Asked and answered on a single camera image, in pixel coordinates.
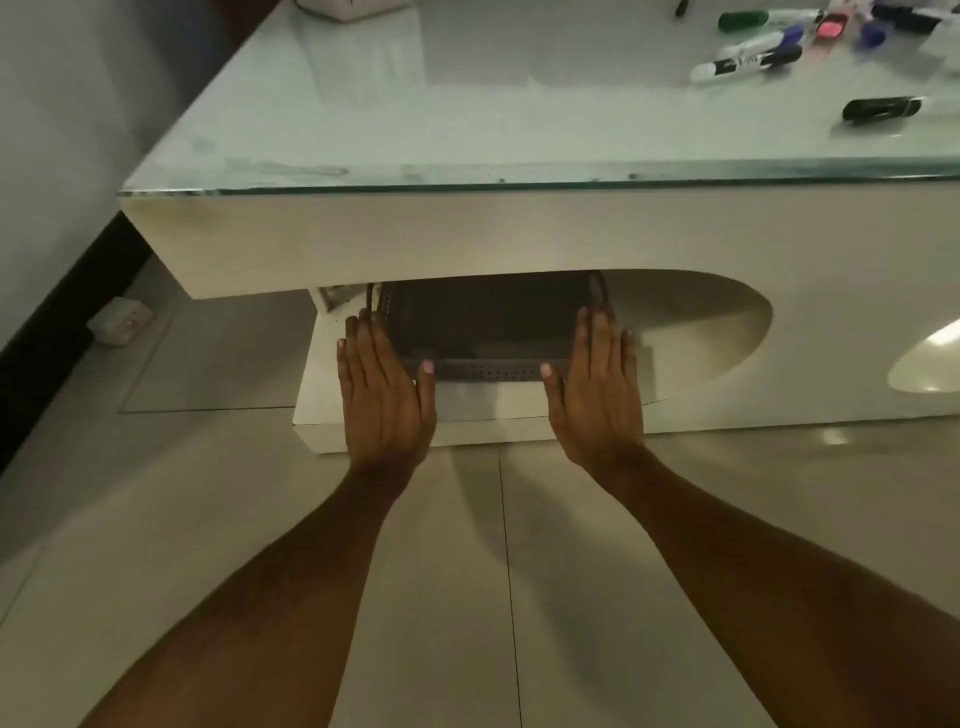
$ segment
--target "finger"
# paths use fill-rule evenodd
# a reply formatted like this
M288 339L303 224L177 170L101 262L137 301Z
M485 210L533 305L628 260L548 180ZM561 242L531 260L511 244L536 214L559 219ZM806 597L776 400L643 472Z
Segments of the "finger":
M586 376L590 368L589 311L577 311L577 327L573 332L573 352L570 355L569 376Z
M437 378L429 359L422 361L417 371L417 397L420 399L420 421L429 429L432 438L437 427Z
M371 389L380 389L387 380L380 369L380 362L376 358L376 349L373 348L373 335L370 331L370 312L366 308L360 309L360 321L357 326L357 350L360 352L360 363L367 378L367 386Z
M360 363L360 351L357 350L357 317L347 317L347 340L344 343L344 352L347 355L347 366L350 372L350 381L354 390L367 386L367 378L363 373L363 364Z
M627 329L621 337L623 339L622 354L623 376L636 387L636 341L634 333Z
M565 418L564 411L564 378L552 364L540 364L540 377L543 379L543 389L546 392L547 410L550 415L550 424L557 427Z
M607 312L597 309L593 312L590 341L590 376L606 376L610 367L610 319Z
M608 374L610 376L623 376L623 335L616 321L611 319L610 323L610 363L608 364Z
M347 362L347 339L337 339L337 378L340 379L340 396L344 399L344 412L353 399L353 379Z
M383 325L383 316L379 311L374 311L371 314L371 323L373 349L376 351L376 358L380 361L380 369L383 370L384 377L390 384L400 384L404 380L409 382L410 376L403 369L403 365L394 351L394 346L390 343L387 329Z

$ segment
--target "tiled floor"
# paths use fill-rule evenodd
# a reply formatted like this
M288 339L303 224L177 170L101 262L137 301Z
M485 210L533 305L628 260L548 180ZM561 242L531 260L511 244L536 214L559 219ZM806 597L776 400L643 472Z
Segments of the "tiled floor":
M155 321L87 353L0 479L4 728L75 726L346 467L290 426L305 294L193 302L155 260L132 294ZM960 421L653 445L960 614ZM334 724L772 725L642 529L552 443L431 454L378 543Z

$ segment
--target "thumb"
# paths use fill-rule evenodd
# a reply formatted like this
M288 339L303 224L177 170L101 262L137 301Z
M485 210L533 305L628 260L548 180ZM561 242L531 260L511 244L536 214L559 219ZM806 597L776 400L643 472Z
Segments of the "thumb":
M564 412L564 378L552 364L540 364L540 376L543 378L543 389L546 391L546 403L550 412L550 424L554 432L565 420Z

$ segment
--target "wall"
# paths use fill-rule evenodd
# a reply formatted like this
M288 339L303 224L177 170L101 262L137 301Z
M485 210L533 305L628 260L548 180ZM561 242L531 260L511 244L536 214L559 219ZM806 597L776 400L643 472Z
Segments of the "wall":
M228 55L204 0L0 7L0 347L118 210L114 192Z

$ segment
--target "forearm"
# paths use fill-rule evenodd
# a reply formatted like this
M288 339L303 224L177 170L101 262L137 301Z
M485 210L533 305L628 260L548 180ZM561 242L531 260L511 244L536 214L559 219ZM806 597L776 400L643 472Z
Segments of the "forearm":
M604 485L650 534L779 725L960 715L948 683L960 668L954 619L696 488L645 450Z
M383 481L406 477L349 473L144 655L84 728L326 725L376 538L403 487Z

